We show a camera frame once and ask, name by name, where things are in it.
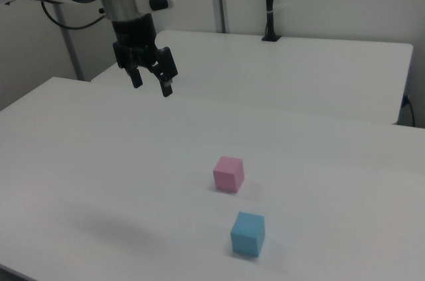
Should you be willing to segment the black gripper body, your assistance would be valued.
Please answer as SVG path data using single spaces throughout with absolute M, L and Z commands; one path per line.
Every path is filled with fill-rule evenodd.
M 113 48 L 120 68 L 148 68 L 156 62 L 156 30 L 151 14 L 131 21 L 112 21 L 117 41 Z

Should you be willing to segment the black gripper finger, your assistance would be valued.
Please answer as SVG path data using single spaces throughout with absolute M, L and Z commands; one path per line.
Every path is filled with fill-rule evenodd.
M 143 85 L 143 80 L 141 78 L 138 65 L 136 64 L 127 65 L 126 72 L 127 72 L 127 75 L 130 77 L 131 83 L 134 88 L 139 88 L 140 86 Z
M 178 75 L 177 67 L 169 47 L 155 51 L 156 63 L 151 67 L 152 73 L 158 79 L 163 96 L 166 98 L 173 93 L 173 78 Z

